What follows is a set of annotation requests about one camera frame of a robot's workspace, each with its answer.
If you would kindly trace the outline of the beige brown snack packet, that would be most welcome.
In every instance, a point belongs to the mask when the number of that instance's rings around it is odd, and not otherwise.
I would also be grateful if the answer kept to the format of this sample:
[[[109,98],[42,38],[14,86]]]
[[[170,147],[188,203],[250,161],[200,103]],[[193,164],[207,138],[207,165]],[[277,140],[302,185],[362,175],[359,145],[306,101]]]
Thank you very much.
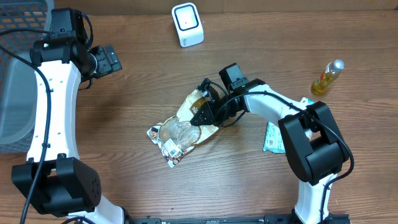
[[[194,150],[196,145],[201,144],[219,130],[214,125],[191,125],[190,120],[205,102],[203,94],[194,90],[186,97],[176,115],[147,130],[148,137],[158,145],[170,167],[175,167]]]

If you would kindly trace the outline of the teal snack packet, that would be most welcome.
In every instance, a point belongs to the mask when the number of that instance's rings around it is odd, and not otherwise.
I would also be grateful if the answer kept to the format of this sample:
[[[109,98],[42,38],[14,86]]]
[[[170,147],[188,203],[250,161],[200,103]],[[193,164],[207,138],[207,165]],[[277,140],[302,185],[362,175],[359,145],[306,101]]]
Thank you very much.
[[[263,151],[270,151],[276,154],[285,154],[285,147],[280,129],[271,122],[267,123]]]

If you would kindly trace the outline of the teal Kleenex tissue pack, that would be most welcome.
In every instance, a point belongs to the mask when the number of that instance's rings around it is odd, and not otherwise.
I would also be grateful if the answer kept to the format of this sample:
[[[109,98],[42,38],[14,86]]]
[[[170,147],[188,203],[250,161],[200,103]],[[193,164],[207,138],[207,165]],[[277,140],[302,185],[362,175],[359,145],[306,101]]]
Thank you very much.
[[[303,97],[300,102],[303,103],[305,106],[312,105],[315,103],[314,101],[306,97]]]

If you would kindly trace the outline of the silver capped amber bottle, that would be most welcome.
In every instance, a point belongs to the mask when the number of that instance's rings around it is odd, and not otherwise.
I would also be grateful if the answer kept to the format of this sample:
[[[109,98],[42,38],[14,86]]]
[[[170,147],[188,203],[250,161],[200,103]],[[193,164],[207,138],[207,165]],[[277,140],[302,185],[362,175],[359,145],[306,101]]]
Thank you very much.
[[[311,92],[315,95],[323,95],[327,88],[339,77],[343,71],[345,63],[342,60],[334,60],[330,62],[323,73],[311,85]]]

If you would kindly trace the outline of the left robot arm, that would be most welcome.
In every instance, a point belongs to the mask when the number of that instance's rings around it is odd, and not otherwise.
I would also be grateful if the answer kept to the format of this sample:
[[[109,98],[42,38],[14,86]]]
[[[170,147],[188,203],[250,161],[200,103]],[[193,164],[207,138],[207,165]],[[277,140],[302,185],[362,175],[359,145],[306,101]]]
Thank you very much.
[[[34,69],[37,103],[34,136],[26,162],[12,168],[12,182],[25,208],[66,223],[130,223],[128,212],[102,193],[100,177],[80,160],[76,146],[76,98],[92,83],[122,66],[112,46],[93,46],[88,16],[54,9],[50,30],[36,41],[25,64]]]

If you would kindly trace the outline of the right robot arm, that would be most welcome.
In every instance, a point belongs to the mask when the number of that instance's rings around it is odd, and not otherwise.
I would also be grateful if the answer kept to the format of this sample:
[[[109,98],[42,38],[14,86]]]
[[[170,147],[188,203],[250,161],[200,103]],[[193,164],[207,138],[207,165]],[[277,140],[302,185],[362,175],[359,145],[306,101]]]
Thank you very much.
[[[204,79],[197,87],[209,100],[190,120],[193,126],[224,126],[238,112],[262,116],[279,129],[285,155],[299,179],[298,200],[290,214],[268,214],[259,223],[350,223],[348,215],[328,211],[333,183],[348,176],[354,158],[329,107],[318,101],[305,105],[272,90],[260,79],[245,77],[238,64],[219,72],[224,97],[217,83]]]

